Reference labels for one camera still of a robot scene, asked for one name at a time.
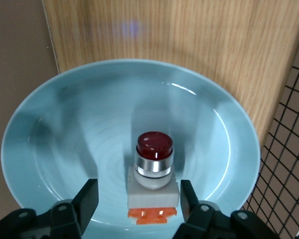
light blue bowl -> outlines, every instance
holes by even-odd
[[[251,193],[259,142],[239,103],[185,68],[150,60],[110,60],[62,73],[32,92],[3,137],[5,180],[18,203],[38,214],[99,180],[99,205],[83,238],[171,238],[181,209],[165,225],[127,218],[127,170],[137,138],[161,131],[174,141],[176,178],[230,215]]]

screw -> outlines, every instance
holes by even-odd
[[[202,205],[202,206],[200,207],[200,209],[201,209],[203,212],[207,212],[207,211],[209,210],[209,206],[207,206],[207,205]]]
[[[28,216],[28,212],[23,212],[18,215],[19,218],[24,218],[26,216]]]
[[[246,213],[240,212],[237,214],[241,219],[246,220],[248,218]]]
[[[63,210],[65,210],[65,209],[66,209],[66,206],[65,206],[65,205],[62,205],[62,206],[60,206],[60,207],[58,208],[59,211],[63,211]]]

metal grid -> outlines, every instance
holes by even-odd
[[[281,239],[299,236],[299,49],[244,209],[256,213]]]

red button cap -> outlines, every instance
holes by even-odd
[[[161,132],[146,132],[138,138],[137,151],[143,158],[162,160],[172,153],[173,140]]]

wood grain surface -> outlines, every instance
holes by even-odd
[[[260,144],[299,43],[299,0],[43,0],[59,72],[143,58],[194,70],[229,91]]]

